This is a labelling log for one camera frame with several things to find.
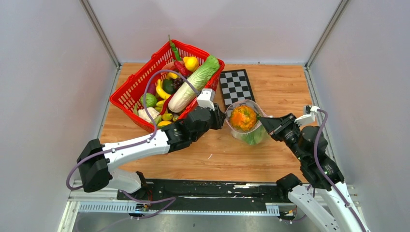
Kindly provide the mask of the orange toy pineapple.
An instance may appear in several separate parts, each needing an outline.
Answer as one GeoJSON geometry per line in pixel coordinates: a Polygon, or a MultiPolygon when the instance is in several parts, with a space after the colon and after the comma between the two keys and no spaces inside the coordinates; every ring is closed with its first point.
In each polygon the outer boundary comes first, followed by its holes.
{"type": "Polygon", "coordinates": [[[258,115],[249,106],[241,105],[233,109],[229,122],[236,130],[250,131],[258,122],[258,115]]]}

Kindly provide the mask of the clear zip top bag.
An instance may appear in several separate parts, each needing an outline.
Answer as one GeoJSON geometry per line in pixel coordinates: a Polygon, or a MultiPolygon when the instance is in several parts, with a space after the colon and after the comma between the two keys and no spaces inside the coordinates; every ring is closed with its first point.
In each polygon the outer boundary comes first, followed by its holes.
{"type": "Polygon", "coordinates": [[[260,122],[260,118],[266,115],[256,102],[235,102],[228,106],[225,114],[234,138],[248,145],[257,145],[268,139],[268,133],[260,122]]]}

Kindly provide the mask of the yellow banana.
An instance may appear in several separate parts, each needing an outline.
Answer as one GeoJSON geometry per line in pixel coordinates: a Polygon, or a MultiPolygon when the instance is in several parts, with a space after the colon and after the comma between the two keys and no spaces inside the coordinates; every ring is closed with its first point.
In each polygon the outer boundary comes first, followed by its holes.
{"type": "Polygon", "coordinates": [[[162,80],[159,79],[157,81],[156,85],[156,93],[159,95],[164,100],[167,100],[168,98],[171,97],[171,94],[168,94],[163,88],[162,88],[162,80]]]}

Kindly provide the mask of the red plastic basket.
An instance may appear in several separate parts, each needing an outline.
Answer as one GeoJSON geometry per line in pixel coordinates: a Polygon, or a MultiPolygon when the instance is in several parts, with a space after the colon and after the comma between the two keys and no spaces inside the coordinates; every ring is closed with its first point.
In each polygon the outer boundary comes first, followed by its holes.
{"type": "MultiPolygon", "coordinates": [[[[200,64],[202,64],[210,55],[208,52],[195,46],[185,44],[174,39],[171,41],[175,44],[175,47],[178,49],[181,57],[184,55],[195,56],[199,59],[200,64]]],[[[139,102],[139,100],[144,94],[148,81],[152,75],[174,58],[175,54],[172,51],[170,42],[167,42],[156,53],[152,54],[151,59],[137,73],[130,75],[127,81],[118,87],[110,97],[110,102],[113,105],[122,110],[136,125],[149,133],[154,131],[154,126],[134,114],[133,110],[135,105],[137,105],[137,109],[143,108],[143,105],[139,102]]],[[[205,88],[211,88],[213,90],[217,89],[220,74],[225,68],[224,61],[221,59],[217,60],[220,67],[207,82],[205,88]]],[[[198,103],[195,98],[185,108],[185,111],[181,113],[181,118],[185,118],[186,115],[193,111],[197,106],[198,103]]]]}

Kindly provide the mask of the green chili pepper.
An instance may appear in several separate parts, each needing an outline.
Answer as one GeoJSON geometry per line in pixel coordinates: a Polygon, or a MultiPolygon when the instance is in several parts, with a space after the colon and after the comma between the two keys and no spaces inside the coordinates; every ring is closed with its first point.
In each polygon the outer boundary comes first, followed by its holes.
{"type": "Polygon", "coordinates": [[[177,60],[177,61],[181,61],[182,58],[181,58],[181,56],[180,56],[180,54],[179,54],[179,51],[178,51],[176,45],[175,45],[174,42],[172,41],[170,35],[168,35],[168,39],[169,39],[169,43],[170,43],[171,50],[172,50],[172,52],[174,53],[174,56],[175,56],[176,60],[177,60]]]}

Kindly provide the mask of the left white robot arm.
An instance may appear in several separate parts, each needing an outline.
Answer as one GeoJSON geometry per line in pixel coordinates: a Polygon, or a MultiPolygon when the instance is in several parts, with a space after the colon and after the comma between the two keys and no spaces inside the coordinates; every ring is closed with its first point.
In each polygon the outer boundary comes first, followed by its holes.
{"type": "Polygon", "coordinates": [[[142,178],[119,167],[148,156],[187,148],[208,130],[221,129],[225,118],[226,114],[215,103],[213,109],[198,106],[185,118],[146,136],[116,144],[90,140],[77,158],[81,188],[84,192],[96,192],[109,187],[130,193],[137,200],[144,199],[148,186],[142,183],[142,178]]]}

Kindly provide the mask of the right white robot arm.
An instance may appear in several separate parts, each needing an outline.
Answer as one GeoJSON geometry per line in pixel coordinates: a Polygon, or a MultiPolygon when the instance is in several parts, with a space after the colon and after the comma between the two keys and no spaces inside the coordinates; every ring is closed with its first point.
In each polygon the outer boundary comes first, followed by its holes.
{"type": "Polygon", "coordinates": [[[368,232],[349,194],[338,165],[326,154],[328,142],[322,133],[328,113],[312,107],[310,112],[295,118],[292,113],[282,117],[260,117],[269,136],[284,142],[300,162],[303,176],[321,195],[329,210],[325,210],[294,175],[276,181],[276,195],[283,202],[291,201],[322,232],[368,232]]]}

